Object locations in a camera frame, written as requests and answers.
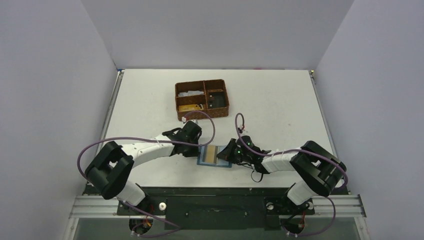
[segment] brown basket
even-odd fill
[[[187,91],[202,91],[205,94],[192,95],[192,96],[178,96],[179,93]],[[225,95],[225,107],[209,108],[210,93],[224,92]],[[228,101],[227,89],[225,81],[222,79],[215,80],[204,80],[204,81],[187,81],[178,82],[175,84],[175,107],[178,120],[188,113],[188,111],[179,111],[179,106],[191,105],[191,104],[202,104],[202,112],[207,113],[211,118],[220,118],[228,116],[228,109],[230,102]],[[194,112],[190,114],[189,119],[206,119],[207,117],[201,113]]]

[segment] white wall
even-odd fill
[[[424,239],[424,1],[355,0],[316,69],[374,240]]]
[[[62,239],[116,74],[79,0],[0,1],[0,239]]]
[[[353,0],[82,0],[118,68],[315,69]]]

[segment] metal frame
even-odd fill
[[[108,131],[109,123],[111,120],[111,116],[115,107],[115,103],[117,100],[117,96],[119,93],[119,89],[121,86],[121,82],[123,80],[125,70],[121,70],[117,73],[115,85],[113,88],[113,92],[111,95],[109,107],[107,110],[107,114],[105,116],[105,120],[103,123],[103,127],[101,130],[100,139],[104,139],[106,133]],[[324,115],[323,108],[321,106],[321,102],[318,96],[317,88],[315,86],[314,74],[309,71],[310,80],[313,86],[313,90],[318,101],[318,106],[321,111],[321,116],[324,121],[324,125],[327,131],[327,135],[329,138],[330,146],[333,154],[337,157],[336,149],[334,146],[334,142],[330,133],[329,126],[327,124],[327,120]],[[97,153],[102,148],[103,144],[99,144],[97,147]],[[370,236],[368,233],[368,228],[365,222],[365,210],[361,201],[361,197],[359,195],[331,195],[329,196],[335,204],[337,218],[354,218],[356,227],[358,230],[358,234],[361,240],[370,240]],[[314,197],[314,208],[315,215],[308,215],[306,218],[331,218],[333,216],[333,207],[331,203],[323,198],[323,197]],[[69,216],[69,221],[65,229],[64,240],[73,240],[75,237],[75,233],[77,231],[77,226],[79,219],[139,219],[145,218],[145,216],[123,216],[117,215],[119,201],[116,198],[105,200],[101,196],[77,196],[75,198],[74,205],[72,207],[72,211]],[[165,218],[164,215],[158,215],[159,218]],[[280,215],[281,219],[287,218],[286,215]]]

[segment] white table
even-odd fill
[[[308,140],[332,152],[329,136],[306,70],[191,70],[126,69],[106,138],[153,138],[182,127],[177,120],[175,83],[224,79],[229,97],[229,116],[214,118],[216,136],[212,144],[226,145],[237,138],[234,117],[244,114],[246,130],[254,144],[265,150],[287,150]],[[208,119],[199,120],[201,143],[212,134]],[[118,141],[119,144],[131,141]],[[197,158],[163,157],[134,168],[129,179],[144,187],[281,187],[299,181],[292,171],[251,180],[251,170],[197,165]]]

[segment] yellow object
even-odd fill
[[[202,104],[190,104],[190,105],[181,105],[178,106],[178,111],[180,112],[188,112],[188,111],[194,111],[194,110],[203,110]]]

